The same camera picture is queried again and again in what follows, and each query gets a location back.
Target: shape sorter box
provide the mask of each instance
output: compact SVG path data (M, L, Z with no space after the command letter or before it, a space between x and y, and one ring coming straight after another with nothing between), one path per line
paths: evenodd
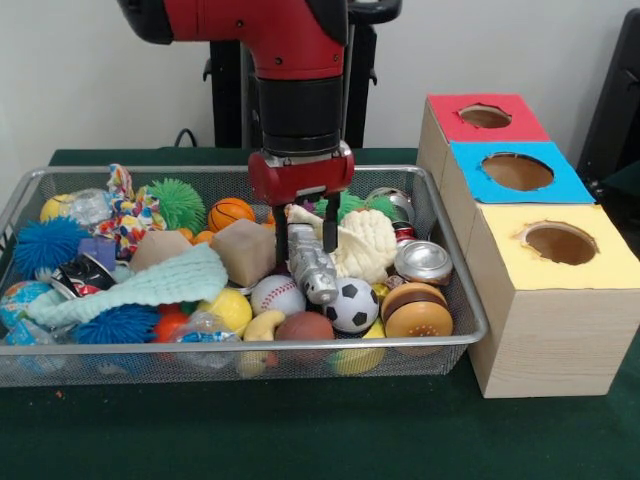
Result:
M640 324L640 262L596 205L479 205L467 264L487 398L605 395Z
M466 256L478 203L592 204L551 142L451 144L440 194Z
M451 142L548 142L549 135L519 95L429 95L425 104L418 166L440 187L452 160Z

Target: red box lid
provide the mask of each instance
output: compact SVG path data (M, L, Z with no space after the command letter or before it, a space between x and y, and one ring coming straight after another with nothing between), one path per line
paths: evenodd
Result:
M449 142L550 141L520 95L429 95L428 99Z

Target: green table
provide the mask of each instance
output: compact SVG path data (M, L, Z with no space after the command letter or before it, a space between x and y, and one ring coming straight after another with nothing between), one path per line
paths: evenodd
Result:
M359 163L412 163L364 150ZM213 149L59 151L52 165L239 164ZM0 390L2 478L638 479L640 341L607 397L483 400L445 377Z

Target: wire mesh basket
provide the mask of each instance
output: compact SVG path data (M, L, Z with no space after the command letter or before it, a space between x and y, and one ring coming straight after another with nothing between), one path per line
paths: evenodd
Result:
M191 184L206 205L233 196L254 205L258 221L268 213L266 205L253 201L247 169L243 167L129 170L136 187L166 177L178 178ZM107 167L54 167L31 172L21 180L0 215L0 294L23 280L12 258L14 234L29 220L38 220L49 198L86 188L105 188L108 175ZM484 310L431 176L413 166L357 168L350 187L353 194L364 198L378 187L398 188L411 195L419 237L427 238L435 232L438 242L451 255L454 273L442 291L454 319L452 336L218 344L2 345L0 387L239 380L244 378L239 368L243 362L269 352L275 352L277 365L256 378L447 374L467 346L486 333Z

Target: black and white soccer ball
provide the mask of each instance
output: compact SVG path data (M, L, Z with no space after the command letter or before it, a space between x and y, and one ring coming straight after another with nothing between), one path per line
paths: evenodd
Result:
M323 307L333 328L343 333L367 330L378 318L378 296L371 285L358 278L339 278L338 297Z

